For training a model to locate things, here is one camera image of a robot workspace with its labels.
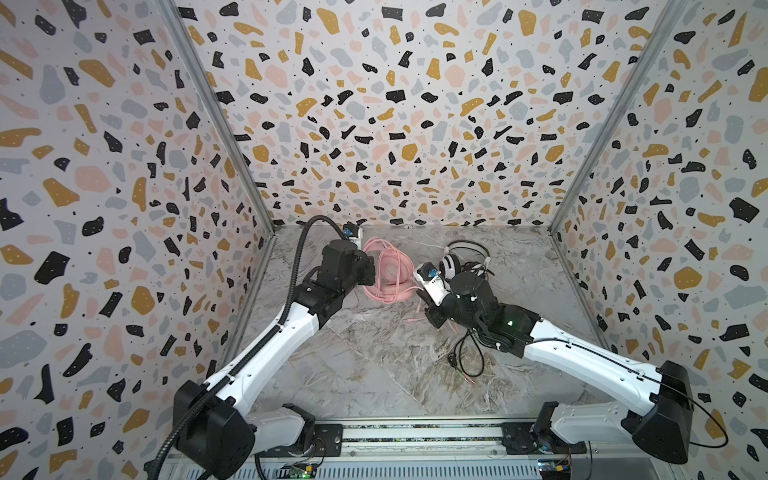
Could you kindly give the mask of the pink headphones with cable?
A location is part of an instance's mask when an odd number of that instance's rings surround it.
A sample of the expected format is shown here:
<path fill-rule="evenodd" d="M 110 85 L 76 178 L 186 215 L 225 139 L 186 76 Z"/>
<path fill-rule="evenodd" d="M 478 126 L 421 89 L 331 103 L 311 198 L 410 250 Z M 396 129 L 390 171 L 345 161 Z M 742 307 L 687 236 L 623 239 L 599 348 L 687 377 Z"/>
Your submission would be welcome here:
<path fill-rule="evenodd" d="M 365 295 L 383 305 L 404 303 L 416 298 L 418 304 L 414 316 L 407 323 L 425 321 L 426 309 L 417 294 L 419 287 L 414 279 L 415 265 L 411 258 L 391 242 L 378 237 L 368 240 L 363 251 L 369 255 L 378 255 L 375 259 L 374 285 L 363 287 Z"/>

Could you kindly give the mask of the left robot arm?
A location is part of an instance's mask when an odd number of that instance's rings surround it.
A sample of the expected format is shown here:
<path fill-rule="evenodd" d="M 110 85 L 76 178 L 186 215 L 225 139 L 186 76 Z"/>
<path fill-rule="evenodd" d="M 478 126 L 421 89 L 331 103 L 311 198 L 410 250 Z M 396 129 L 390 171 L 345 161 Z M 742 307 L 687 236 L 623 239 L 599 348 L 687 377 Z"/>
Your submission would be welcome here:
<path fill-rule="evenodd" d="M 148 470 L 150 478 L 158 478 L 172 449 L 200 466 L 206 479 L 228 479 L 253 456 L 272 450 L 314 454 L 314 415 L 290 403 L 255 417 L 249 413 L 276 372 L 341 309 L 352 290 L 375 280 L 374 260 L 359 239 L 329 242 L 321 264 L 294 287 L 256 340 L 208 379 L 188 381 L 177 390 L 173 429 Z"/>

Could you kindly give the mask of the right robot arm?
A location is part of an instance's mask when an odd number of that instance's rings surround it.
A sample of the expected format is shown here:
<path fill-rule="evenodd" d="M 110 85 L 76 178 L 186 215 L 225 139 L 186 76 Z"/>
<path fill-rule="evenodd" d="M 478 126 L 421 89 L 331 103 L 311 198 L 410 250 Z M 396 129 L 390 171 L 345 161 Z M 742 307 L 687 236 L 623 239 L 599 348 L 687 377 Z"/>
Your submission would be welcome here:
<path fill-rule="evenodd" d="M 472 272 L 449 280 L 430 263 L 414 273 L 426 316 L 436 328 L 464 327 L 488 349 L 556 368 L 608 395 L 607 403 L 543 404 L 525 434 L 504 440 L 507 449 L 583 453 L 590 442 L 633 444 L 669 464 L 689 460 L 694 405 L 685 367 L 656 367 L 601 348 L 526 308 L 497 300 L 488 281 Z"/>

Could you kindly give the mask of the right circuit board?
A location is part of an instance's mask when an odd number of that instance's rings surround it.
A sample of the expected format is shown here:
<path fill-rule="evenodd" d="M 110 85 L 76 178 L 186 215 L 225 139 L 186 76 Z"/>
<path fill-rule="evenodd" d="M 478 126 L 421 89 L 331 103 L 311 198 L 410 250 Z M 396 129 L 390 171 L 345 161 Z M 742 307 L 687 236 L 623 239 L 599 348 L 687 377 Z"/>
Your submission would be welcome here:
<path fill-rule="evenodd" d="M 570 480 L 571 463 L 568 460 L 539 460 L 537 468 L 542 480 Z"/>

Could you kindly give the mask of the left green circuit board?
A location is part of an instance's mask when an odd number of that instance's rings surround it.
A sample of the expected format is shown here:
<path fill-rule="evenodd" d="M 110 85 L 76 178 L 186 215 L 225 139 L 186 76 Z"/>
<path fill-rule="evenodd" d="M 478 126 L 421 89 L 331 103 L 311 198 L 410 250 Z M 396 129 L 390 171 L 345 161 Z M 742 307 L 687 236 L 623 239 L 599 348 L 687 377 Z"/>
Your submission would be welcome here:
<path fill-rule="evenodd" d="M 284 466 L 278 472 L 278 478 L 290 479 L 315 479 L 318 467 L 314 464 L 291 464 Z"/>

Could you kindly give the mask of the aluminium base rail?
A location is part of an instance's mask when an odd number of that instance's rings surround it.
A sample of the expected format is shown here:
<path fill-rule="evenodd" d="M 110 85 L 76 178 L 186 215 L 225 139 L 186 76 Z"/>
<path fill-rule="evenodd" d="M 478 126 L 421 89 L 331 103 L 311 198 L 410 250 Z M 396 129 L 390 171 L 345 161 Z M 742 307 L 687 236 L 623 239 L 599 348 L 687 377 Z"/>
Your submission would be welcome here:
<path fill-rule="evenodd" d="M 275 412 L 250 424 L 236 418 L 233 426 L 203 433 L 201 425 L 190 428 L 177 449 L 209 471 L 221 467 L 228 475 L 249 457 L 325 457 L 354 455 L 534 457 L 596 453 L 626 454 L 649 458 L 631 438 L 622 437 L 611 421 L 598 423 L 592 440 L 564 440 L 555 435 L 548 419 L 457 418 L 318 421 L 293 410 L 287 420 Z"/>

